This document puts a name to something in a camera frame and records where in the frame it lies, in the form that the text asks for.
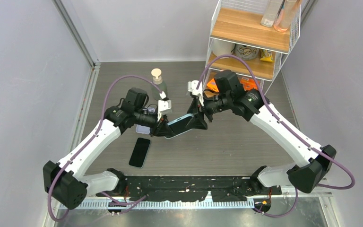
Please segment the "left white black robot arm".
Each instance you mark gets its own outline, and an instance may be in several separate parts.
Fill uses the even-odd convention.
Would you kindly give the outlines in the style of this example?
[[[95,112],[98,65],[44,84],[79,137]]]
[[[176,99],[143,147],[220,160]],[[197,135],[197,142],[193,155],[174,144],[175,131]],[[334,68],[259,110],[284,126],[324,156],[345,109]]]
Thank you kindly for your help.
[[[70,210],[78,207],[86,197],[101,192],[123,195],[127,181],[121,171],[108,168],[95,175],[86,175],[86,171],[103,150],[128,128],[138,124],[155,130],[165,123],[165,114],[171,109],[171,101],[165,92],[159,95],[156,114],[144,111],[147,92],[135,87],[128,90],[121,103],[105,109],[103,118],[74,150],[58,162],[48,161],[44,165],[47,193]]]

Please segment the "bare black phone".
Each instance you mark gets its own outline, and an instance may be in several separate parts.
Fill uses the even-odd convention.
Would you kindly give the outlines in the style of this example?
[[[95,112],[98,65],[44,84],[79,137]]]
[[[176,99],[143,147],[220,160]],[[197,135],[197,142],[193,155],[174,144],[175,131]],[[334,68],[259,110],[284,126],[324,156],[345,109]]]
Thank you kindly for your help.
[[[137,138],[133,152],[129,159],[129,165],[142,168],[147,157],[151,145],[151,140],[145,138]]]

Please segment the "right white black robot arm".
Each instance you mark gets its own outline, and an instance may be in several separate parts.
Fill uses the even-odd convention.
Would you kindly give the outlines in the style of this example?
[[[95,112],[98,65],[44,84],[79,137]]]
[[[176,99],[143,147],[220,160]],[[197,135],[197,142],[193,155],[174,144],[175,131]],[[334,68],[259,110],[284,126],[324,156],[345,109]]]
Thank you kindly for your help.
[[[193,102],[189,108],[196,121],[207,129],[204,116],[212,121],[212,115],[231,110],[235,115],[259,127],[276,141],[292,158],[292,164],[262,166],[251,175],[251,189],[263,194],[273,186],[292,185],[299,191],[311,193],[330,170],[336,150],[331,145],[322,147],[306,137],[287,121],[259,90],[246,91],[236,73],[224,70],[214,77],[219,94],[205,99],[202,85],[197,80],[188,82]]]

